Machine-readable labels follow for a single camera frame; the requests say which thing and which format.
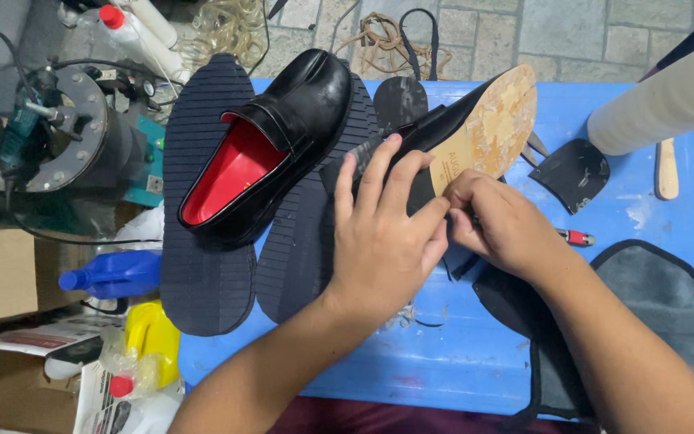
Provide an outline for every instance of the red bottle cap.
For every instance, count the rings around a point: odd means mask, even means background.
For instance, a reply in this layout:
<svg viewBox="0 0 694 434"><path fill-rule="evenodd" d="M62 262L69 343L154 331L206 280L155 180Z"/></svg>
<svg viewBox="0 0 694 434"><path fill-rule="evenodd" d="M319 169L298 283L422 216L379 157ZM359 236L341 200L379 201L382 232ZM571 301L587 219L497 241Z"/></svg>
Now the red bottle cap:
<svg viewBox="0 0 694 434"><path fill-rule="evenodd" d="M109 383L109 392L114 398L122 398L133 391L133 380L126 375L115 375Z"/></svg>
<svg viewBox="0 0 694 434"><path fill-rule="evenodd" d="M112 5L105 5L98 12L98 16L109 29L118 29L125 23L125 15Z"/></svg>

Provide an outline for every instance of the black leather shoe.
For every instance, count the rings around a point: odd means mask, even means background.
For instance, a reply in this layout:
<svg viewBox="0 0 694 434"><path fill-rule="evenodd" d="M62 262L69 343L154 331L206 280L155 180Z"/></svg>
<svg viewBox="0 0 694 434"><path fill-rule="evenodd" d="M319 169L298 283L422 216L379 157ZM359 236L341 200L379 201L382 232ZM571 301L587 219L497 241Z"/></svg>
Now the black leather shoe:
<svg viewBox="0 0 694 434"><path fill-rule="evenodd" d="M178 210L188 230L232 248L253 241L291 187L331 152L347 123L352 79L332 54L310 49L244 106Z"/></svg>
<svg viewBox="0 0 694 434"><path fill-rule="evenodd" d="M465 169L499 178L515 162L535 123L537 90L529 65L518 65L478 86L450 106L438 106L397 133L403 137L390 169L410 151L435 155L430 167L414 178L407 206L409 215L424 206ZM378 137L350 151L364 168L382 143ZM321 169L326 191L333 192L341 162ZM353 187L362 176L353 174Z"/></svg>

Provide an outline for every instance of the red insole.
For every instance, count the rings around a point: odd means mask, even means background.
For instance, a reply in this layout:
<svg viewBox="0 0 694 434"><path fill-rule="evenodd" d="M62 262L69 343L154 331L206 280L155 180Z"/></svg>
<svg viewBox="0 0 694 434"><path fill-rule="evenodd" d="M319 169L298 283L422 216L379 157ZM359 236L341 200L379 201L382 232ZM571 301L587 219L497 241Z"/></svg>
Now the red insole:
<svg viewBox="0 0 694 434"><path fill-rule="evenodd" d="M231 115L221 120L231 121ZM208 220L276 168L286 155L288 152L278 151L252 123L236 117L218 153L184 202L181 218L191 225Z"/></svg>

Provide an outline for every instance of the white bottle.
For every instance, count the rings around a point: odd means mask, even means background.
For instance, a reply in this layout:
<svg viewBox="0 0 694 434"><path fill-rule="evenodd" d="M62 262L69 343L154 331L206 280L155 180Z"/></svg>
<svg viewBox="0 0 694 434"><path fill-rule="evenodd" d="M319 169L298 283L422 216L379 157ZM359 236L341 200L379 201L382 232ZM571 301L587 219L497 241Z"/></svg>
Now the white bottle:
<svg viewBox="0 0 694 434"><path fill-rule="evenodd" d="M176 28L159 13L149 0L110 0L110 2L112 5L120 6L136 15L136 18L140 19L140 22L146 25L149 31L157 36L166 47L173 48L173 45L176 45L178 40Z"/></svg>
<svg viewBox="0 0 694 434"><path fill-rule="evenodd" d="M588 136L622 155L694 130L694 52L596 109Z"/></svg>
<svg viewBox="0 0 694 434"><path fill-rule="evenodd" d="M155 74L162 73L159 68L162 66L168 78L182 69L178 53L168 50L135 15L112 5L103 6L98 15L109 29L109 36L131 59L149 66Z"/></svg>

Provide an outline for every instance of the yellow plastic bottle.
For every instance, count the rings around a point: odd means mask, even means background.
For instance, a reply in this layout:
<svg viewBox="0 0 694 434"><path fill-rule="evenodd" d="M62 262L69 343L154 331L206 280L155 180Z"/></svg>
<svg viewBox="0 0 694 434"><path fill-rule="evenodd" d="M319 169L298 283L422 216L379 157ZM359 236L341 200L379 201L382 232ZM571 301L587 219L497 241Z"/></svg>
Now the yellow plastic bottle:
<svg viewBox="0 0 694 434"><path fill-rule="evenodd" d="M177 379L178 342L181 332L167 319L162 302L141 303L130 309L125 324L127 349L135 349L138 358L145 354L159 353L157 362L159 383L163 388Z"/></svg>

